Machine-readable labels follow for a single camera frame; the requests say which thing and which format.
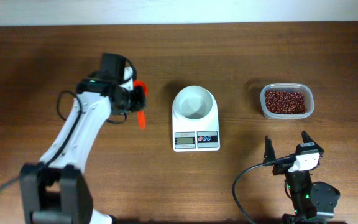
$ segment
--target white wall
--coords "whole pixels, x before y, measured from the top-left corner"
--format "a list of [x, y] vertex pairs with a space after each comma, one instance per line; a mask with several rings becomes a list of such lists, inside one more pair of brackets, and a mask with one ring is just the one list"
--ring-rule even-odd
[[0, 26], [358, 20], [358, 0], [0, 0]]

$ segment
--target white digital scale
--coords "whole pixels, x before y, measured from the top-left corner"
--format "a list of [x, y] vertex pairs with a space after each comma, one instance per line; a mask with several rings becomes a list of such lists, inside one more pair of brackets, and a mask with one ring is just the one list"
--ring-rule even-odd
[[177, 94], [172, 104], [172, 134], [176, 152], [221, 148], [218, 106], [208, 90], [188, 86]]

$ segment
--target clear plastic container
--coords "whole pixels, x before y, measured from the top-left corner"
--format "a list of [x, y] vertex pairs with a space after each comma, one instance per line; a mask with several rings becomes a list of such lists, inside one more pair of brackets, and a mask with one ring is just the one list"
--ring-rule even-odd
[[[275, 114], [270, 112], [265, 102], [265, 92], [267, 90], [301, 93], [305, 97], [305, 106], [308, 111], [304, 114]], [[264, 116], [268, 119], [303, 119], [310, 116], [314, 111], [314, 101], [311, 90], [305, 85], [295, 83], [278, 83], [265, 86], [262, 92], [260, 92], [260, 104], [262, 105]]]

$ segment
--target red beans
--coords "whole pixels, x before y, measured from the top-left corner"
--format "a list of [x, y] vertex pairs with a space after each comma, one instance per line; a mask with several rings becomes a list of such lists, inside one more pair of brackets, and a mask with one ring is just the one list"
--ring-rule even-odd
[[305, 107], [305, 97], [298, 92], [268, 90], [265, 92], [267, 109], [275, 114], [304, 114], [308, 110]]

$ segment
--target wooden tabletop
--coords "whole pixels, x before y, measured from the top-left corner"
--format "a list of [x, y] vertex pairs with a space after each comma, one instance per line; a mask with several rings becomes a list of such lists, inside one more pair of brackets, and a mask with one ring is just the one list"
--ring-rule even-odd
[[[335, 220], [358, 223], [358, 22], [0, 27], [0, 184], [50, 147], [63, 125], [57, 95], [97, 70], [103, 52], [131, 59], [149, 95], [146, 130], [132, 114], [96, 138], [85, 172], [95, 209], [142, 221], [245, 220], [234, 178], [262, 162], [265, 135], [281, 157], [306, 130], [326, 151], [312, 180], [341, 191]], [[314, 113], [264, 118], [269, 83], [305, 84]], [[218, 102], [219, 151], [172, 150], [172, 101], [188, 85]], [[67, 112], [71, 99], [63, 104]], [[247, 174], [237, 186], [245, 210], [268, 223], [294, 213], [284, 179], [271, 167]], [[18, 185], [0, 196], [0, 223], [23, 223]]]

